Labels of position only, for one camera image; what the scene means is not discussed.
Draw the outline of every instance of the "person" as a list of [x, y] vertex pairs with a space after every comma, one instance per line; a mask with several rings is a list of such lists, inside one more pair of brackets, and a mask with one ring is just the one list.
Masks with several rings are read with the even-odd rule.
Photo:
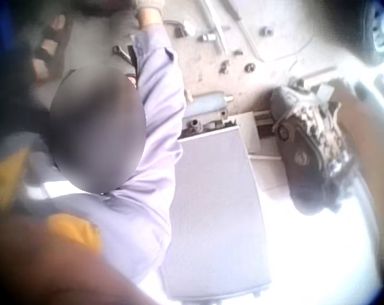
[[[3, 148], [0, 148], [0, 210], [24, 214], [22, 220], [14, 219], [22, 224], [21, 231], [34, 232], [32, 228], [38, 226], [42, 232], [38, 234], [42, 236], [50, 233], [79, 244], [135, 284], [160, 266], [169, 246], [169, 208], [175, 191], [175, 164], [182, 154], [177, 139], [181, 134], [186, 101], [177, 53], [172, 49], [163, 26], [161, 13], [164, 4], [165, 0], [135, 0], [140, 32], [133, 37], [133, 46], [137, 58], [137, 89], [146, 115], [147, 137], [138, 167], [122, 186], [103, 194], [86, 193], [75, 188], [55, 166], [49, 147], [36, 134], [13, 134], [3, 141], [4, 145], [0, 145]], [[25, 147], [26, 139], [30, 139], [29, 149]], [[14, 175], [12, 178], [8, 177], [10, 175], [2, 176], [4, 172]], [[15, 176], [22, 174], [23, 186], [17, 186], [20, 179]], [[17, 200], [10, 200], [10, 190], [17, 189], [21, 189]], [[32, 219], [38, 224], [29, 224]], [[0, 221], [0, 227], [2, 223], [8, 224], [8, 227], [13, 221]], [[36, 239], [34, 236], [24, 235], [35, 244], [32, 241]], [[49, 245], [45, 242], [49, 238], [38, 240]], [[12, 242], [16, 240], [18, 238], [10, 238]], [[3, 262], [0, 266], [16, 266], [18, 255], [14, 255], [16, 261], [13, 261], [13, 255], [4, 256], [4, 249], [12, 249], [15, 254], [20, 245], [0, 242], [0, 257], [9, 259], [7, 264]], [[32, 262], [30, 266], [47, 269], [51, 257], [43, 256], [52, 253], [52, 257], [58, 260], [57, 249], [63, 251], [63, 247], [55, 246], [49, 252], [39, 252], [38, 266], [37, 262]], [[87, 264], [80, 260], [80, 255], [70, 255], [66, 259], [66, 262], [69, 261], [66, 268], [75, 264], [81, 267], [72, 267], [68, 271], [55, 264], [49, 276], [58, 273], [55, 281], [62, 283], [75, 273], [75, 283], [91, 281], [86, 273], [83, 276], [77, 274], [84, 268], [90, 268], [91, 260]], [[41, 281], [40, 275], [37, 276], [36, 279]], [[71, 288], [68, 281], [64, 291]], [[28, 299], [44, 299], [36, 289], [33, 290], [35, 296], [30, 295]]]

